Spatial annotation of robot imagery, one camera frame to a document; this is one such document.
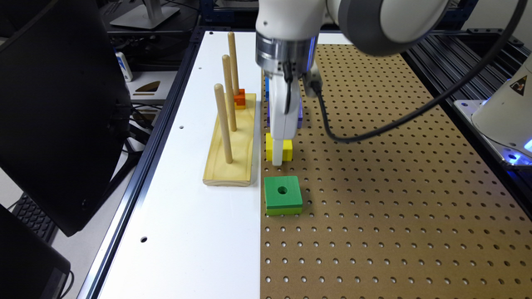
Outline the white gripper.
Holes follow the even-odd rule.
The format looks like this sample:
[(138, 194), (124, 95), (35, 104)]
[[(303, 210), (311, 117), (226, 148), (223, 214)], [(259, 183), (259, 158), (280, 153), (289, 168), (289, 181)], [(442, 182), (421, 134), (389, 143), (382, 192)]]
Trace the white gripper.
[(291, 140), (297, 133), (301, 91), (298, 78), (288, 84), (282, 75), (267, 73), (267, 76), (272, 165), (280, 166), (283, 163), (283, 140)]

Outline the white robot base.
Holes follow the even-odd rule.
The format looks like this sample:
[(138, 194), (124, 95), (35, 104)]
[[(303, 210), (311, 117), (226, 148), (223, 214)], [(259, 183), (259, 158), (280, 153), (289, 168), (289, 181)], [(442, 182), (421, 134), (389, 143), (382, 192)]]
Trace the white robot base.
[(531, 59), (486, 100), (457, 100), (455, 108), (511, 168), (531, 167)]

